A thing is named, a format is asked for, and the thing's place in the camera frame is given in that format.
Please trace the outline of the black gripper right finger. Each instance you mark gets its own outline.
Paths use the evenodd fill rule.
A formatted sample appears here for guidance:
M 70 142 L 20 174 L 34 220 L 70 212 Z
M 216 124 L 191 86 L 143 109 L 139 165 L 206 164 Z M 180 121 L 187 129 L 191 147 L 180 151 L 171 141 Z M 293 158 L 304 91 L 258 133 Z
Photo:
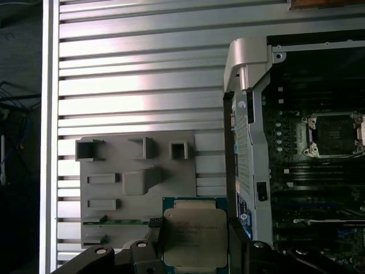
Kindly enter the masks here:
M 283 253 L 268 243 L 250 240 L 237 218 L 228 223 L 230 273 L 345 273 L 344 266 L 319 252 L 290 248 Z

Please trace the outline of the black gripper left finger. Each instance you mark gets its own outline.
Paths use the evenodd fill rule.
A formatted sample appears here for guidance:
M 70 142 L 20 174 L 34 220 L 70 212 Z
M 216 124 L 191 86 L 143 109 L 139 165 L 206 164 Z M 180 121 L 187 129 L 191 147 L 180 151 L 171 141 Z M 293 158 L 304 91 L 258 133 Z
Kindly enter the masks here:
M 131 241 L 128 248 L 118 253 L 110 246 L 91 246 L 54 273 L 163 273 L 160 236 L 163 218 L 152 218 L 148 228 L 145 238 Z

